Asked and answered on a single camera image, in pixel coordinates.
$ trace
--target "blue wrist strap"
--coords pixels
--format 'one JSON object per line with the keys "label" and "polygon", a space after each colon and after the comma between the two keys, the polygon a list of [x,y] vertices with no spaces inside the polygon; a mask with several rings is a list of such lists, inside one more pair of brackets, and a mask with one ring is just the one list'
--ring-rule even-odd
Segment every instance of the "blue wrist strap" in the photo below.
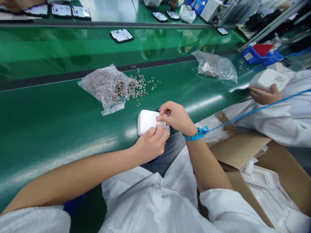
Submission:
{"label": "blue wrist strap", "polygon": [[199,128],[198,127],[198,132],[196,135],[193,135],[191,137],[187,137],[186,135],[183,135],[185,137],[186,140],[188,141],[197,141],[200,138],[203,138],[205,134],[207,134],[209,132],[208,127],[203,127],[203,128]]}

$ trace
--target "worker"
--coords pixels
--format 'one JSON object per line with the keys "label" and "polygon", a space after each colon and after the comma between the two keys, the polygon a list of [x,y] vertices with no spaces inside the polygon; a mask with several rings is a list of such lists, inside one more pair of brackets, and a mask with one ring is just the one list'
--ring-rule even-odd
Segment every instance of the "worker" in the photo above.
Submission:
{"label": "worker", "polygon": [[[0,232],[69,232],[70,216],[62,204],[102,183],[107,213],[99,232],[276,233],[233,190],[184,107],[169,101],[159,111],[157,121],[168,122],[186,138],[187,147],[176,158],[159,156],[168,133],[152,127],[128,149],[74,161],[27,184],[1,214]],[[162,176],[152,166],[161,159],[169,164]],[[198,212],[193,171],[210,220]]]}
{"label": "worker", "polygon": [[259,0],[261,5],[258,12],[262,13],[264,16],[273,13],[276,9],[280,11],[285,11],[292,6],[294,0]]}
{"label": "worker", "polygon": [[[270,93],[249,87],[253,99],[225,109],[228,119],[311,89],[311,70],[281,74],[291,78],[281,92],[275,84],[271,86]],[[311,147],[311,92],[259,110],[235,121],[234,125],[257,130],[284,146]]]}

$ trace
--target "plastic bag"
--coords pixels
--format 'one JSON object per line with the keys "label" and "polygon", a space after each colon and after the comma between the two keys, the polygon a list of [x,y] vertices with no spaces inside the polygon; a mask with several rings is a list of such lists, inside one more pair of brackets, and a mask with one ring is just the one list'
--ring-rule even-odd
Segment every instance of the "plastic bag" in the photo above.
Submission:
{"label": "plastic bag", "polygon": [[189,10],[186,5],[182,5],[179,12],[179,17],[182,21],[192,24],[197,14],[194,10]]}
{"label": "plastic bag", "polygon": [[144,0],[145,6],[159,6],[163,0]]}
{"label": "plastic bag", "polygon": [[103,104],[103,116],[124,109],[131,79],[114,64],[88,74],[78,85]]}
{"label": "plastic bag", "polygon": [[202,51],[195,51],[191,54],[199,62],[199,74],[222,80],[232,80],[237,83],[236,69],[229,59]]}
{"label": "plastic bag", "polygon": [[[200,128],[207,126],[208,129],[210,130],[220,125],[222,125],[222,123],[215,115],[212,115],[195,124],[196,127]],[[229,132],[224,130],[223,126],[211,132],[208,132],[207,134],[204,135],[205,142],[218,142],[220,139],[227,139],[227,138],[229,138]]]}

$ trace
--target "sleeve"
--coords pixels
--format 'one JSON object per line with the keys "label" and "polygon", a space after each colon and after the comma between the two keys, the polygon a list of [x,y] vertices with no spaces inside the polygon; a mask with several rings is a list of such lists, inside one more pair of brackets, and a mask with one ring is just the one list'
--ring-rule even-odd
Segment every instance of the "sleeve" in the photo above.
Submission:
{"label": "sleeve", "polygon": [[69,233],[70,216],[62,206],[31,207],[0,217],[0,233]]}
{"label": "sleeve", "polygon": [[279,103],[258,111],[254,115],[255,129],[283,146],[311,147],[311,126],[293,119],[290,108],[290,103]]}
{"label": "sleeve", "polygon": [[200,201],[211,223],[223,233],[277,233],[236,191],[210,189],[200,194]]}

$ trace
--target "gray pants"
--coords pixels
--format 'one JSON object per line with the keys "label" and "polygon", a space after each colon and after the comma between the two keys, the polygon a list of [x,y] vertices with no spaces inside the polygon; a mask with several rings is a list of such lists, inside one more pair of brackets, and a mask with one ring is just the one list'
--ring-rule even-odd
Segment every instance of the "gray pants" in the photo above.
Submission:
{"label": "gray pants", "polygon": [[168,138],[164,147],[164,153],[162,155],[140,166],[152,173],[158,172],[162,177],[164,177],[164,174],[185,145],[185,138],[181,132],[178,132]]}

